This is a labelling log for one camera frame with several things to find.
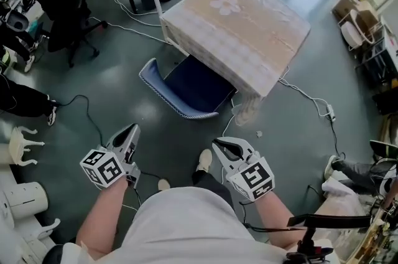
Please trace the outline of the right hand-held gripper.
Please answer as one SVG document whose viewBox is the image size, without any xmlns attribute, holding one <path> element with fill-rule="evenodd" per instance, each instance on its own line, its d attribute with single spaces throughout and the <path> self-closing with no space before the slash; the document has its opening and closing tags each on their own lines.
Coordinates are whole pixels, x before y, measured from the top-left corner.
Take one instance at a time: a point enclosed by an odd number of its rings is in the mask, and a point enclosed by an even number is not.
<svg viewBox="0 0 398 264">
<path fill-rule="evenodd" d="M 274 174 L 265 157 L 254 152 L 246 140 L 219 137 L 212 141 L 212 148 L 222 166 L 231 171 L 226 180 L 246 199 L 254 202 L 275 188 Z"/>
</svg>

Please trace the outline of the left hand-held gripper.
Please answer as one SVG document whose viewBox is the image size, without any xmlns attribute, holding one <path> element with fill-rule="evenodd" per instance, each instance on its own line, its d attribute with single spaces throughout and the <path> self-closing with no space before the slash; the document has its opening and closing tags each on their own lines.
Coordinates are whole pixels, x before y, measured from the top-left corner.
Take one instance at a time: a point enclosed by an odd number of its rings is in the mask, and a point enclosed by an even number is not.
<svg viewBox="0 0 398 264">
<path fill-rule="evenodd" d="M 129 185 L 136 188 L 141 170 L 133 161 L 133 154 L 141 135 L 141 128 L 133 123 L 115 133 L 106 147 L 92 149 L 81 161 L 80 167 L 89 180 L 100 188 L 108 188 L 126 176 Z M 123 145 L 129 137 L 129 145 Z"/>
</svg>

